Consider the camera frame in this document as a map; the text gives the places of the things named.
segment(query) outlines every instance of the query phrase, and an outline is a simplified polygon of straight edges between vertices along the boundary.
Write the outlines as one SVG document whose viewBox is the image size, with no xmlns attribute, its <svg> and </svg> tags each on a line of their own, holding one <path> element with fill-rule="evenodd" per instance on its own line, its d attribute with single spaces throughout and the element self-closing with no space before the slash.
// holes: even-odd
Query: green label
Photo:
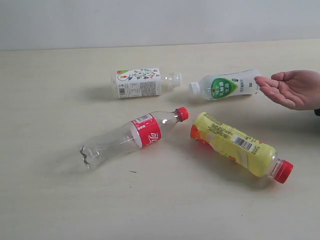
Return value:
<svg viewBox="0 0 320 240">
<path fill-rule="evenodd" d="M 238 88 L 234 82 L 226 78 L 216 78 L 213 80 L 211 86 L 212 97 L 214 99 L 221 99 L 233 93 Z"/>
</svg>

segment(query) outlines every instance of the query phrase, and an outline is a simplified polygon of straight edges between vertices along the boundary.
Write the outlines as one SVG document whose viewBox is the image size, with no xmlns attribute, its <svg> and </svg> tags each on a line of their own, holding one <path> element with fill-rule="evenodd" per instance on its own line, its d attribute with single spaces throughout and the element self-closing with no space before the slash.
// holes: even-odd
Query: table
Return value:
<svg viewBox="0 0 320 240">
<path fill-rule="evenodd" d="M 118 69 L 162 67 L 183 84 L 159 97 L 110 94 Z M 2 240 L 307 240 L 320 236 L 320 118 L 262 93 L 191 101 L 188 83 L 258 69 L 320 71 L 320 39 L 0 52 Z M 79 147 L 146 113 L 184 106 L 166 139 L 87 171 Z M 190 139 L 206 111 L 294 164 L 285 184 Z"/>
</svg>

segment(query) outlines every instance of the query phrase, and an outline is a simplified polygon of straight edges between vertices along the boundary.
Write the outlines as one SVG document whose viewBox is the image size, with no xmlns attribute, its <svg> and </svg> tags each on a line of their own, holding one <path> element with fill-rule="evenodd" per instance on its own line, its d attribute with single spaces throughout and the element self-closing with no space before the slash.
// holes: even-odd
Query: bottle cap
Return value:
<svg viewBox="0 0 320 240">
<path fill-rule="evenodd" d="M 189 84 L 189 95 L 193 99 L 201 95 L 201 88 L 198 82 L 191 82 Z"/>
<path fill-rule="evenodd" d="M 176 110 L 179 114 L 179 118 L 182 121 L 184 120 L 187 120 L 189 118 L 189 113 L 188 113 L 188 110 L 185 108 L 185 107 L 179 107 L 177 110 Z"/>
<path fill-rule="evenodd" d="M 294 165 L 291 162 L 283 160 L 282 165 L 280 166 L 278 172 L 274 177 L 274 180 L 278 181 L 281 184 L 284 184 L 293 168 Z"/>
<path fill-rule="evenodd" d="M 181 73 L 180 73 L 180 72 L 174 72 L 173 75 L 174 75 L 174 78 L 173 78 L 172 86 L 173 86 L 174 88 L 180 87 L 180 86 L 181 86 L 181 83 L 182 83 Z"/>
</svg>

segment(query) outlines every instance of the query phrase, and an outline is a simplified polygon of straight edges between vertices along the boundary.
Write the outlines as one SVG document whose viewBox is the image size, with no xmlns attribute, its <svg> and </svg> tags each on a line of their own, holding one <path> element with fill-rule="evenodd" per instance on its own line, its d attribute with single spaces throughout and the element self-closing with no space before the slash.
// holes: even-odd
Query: yellow label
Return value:
<svg viewBox="0 0 320 240">
<path fill-rule="evenodd" d="M 247 168 L 257 177 L 268 171 L 276 150 L 203 112 L 193 123 L 191 138 Z"/>
</svg>

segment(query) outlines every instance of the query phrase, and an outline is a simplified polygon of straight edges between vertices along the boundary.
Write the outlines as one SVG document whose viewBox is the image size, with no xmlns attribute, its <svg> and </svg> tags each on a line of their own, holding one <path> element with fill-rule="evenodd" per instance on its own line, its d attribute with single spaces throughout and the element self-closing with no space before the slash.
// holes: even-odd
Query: hand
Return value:
<svg viewBox="0 0 320 240">
<path fill-rule="evenodd" d="M 279 72 L 256 83 L 269 99 L 294 110 L 320 109 L 320 74 L 309 70 Z"/>
</svg>

